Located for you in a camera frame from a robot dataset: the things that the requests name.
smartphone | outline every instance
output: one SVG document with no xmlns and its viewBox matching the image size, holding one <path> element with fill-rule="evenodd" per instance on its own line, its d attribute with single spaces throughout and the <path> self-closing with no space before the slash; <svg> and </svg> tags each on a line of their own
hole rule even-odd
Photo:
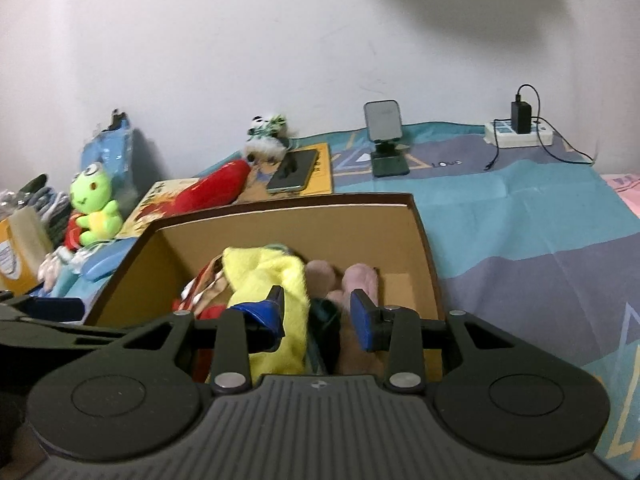
<svg viewBox="0 0 640 480">
<path fill-rule="evenodd" d="M 302 191 L 318 160 L 318 150 L 288 152 L 267 184 L 267 193 Z"/>
<path fill-rule="evenodd" d="M 397 101 L 371 101 L 364 105 L 364 119 L 373 142 L 402 137 L 402 119 Z"/>
</svg>

panda plush toy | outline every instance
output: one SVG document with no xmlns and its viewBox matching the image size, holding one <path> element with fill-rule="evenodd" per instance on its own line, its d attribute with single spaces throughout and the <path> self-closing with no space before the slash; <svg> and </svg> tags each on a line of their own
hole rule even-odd
<svg viewBox="0 0 640 480">
<path fill-rule="evenodd" d="M 271 117 L 255 116 L 247 131 L 249 140 L 242 148 L 242 154 L 249 162 L 280 162 L 289 149 L 289 139 L 278 138 L 287 129 L 283 115 Z"/>
</svg>

yellow cloth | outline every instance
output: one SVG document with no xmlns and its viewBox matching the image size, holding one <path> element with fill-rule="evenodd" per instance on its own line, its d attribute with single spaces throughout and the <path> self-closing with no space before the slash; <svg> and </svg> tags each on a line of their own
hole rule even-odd
<svg viewBox="0 0 640 480">
<path fill-rule="evenodd" d="M 222 264 L 235 291 L 228 306 L 264 300 L 273 285 L 284 289 L 285 336 L 275 352 L 250 355 L 252 380 L 262 374 L 304 373 L 309 298 L 302 261 L 276 249 L 228 248 L 222 254 Z"/>
</svg>

white fluffy fur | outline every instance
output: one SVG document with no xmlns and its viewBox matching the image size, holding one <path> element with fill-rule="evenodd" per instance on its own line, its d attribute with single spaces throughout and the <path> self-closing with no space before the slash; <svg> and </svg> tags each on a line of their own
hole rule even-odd
<svg viewBox="0 0 640 480">
<path fill-rule="evenodd" d="M 287 149 L 275 137 L 252 137 L 242 147 L 244 157 L 253 155 L 255 160 L 272 159 L 279 162 L 285 153 L 287 153 Z"/>
</svg>

green frog plush toy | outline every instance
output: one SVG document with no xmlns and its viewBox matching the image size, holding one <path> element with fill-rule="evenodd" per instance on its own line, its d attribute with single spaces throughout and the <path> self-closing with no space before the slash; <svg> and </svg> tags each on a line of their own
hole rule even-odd
<svg viewBox="0 0 640 480">
<path fill-rule="evenodd" d="M 111 200 L 111 178 L 100 162 L 94 162 L 76 175 L 70 188 L 71 205 L 84 216 L 76 219 L 78 227 L 88 229 L 80 235 L 84 246 L 110 240 L 122 227 L 118 202 Z"/>
</svg>

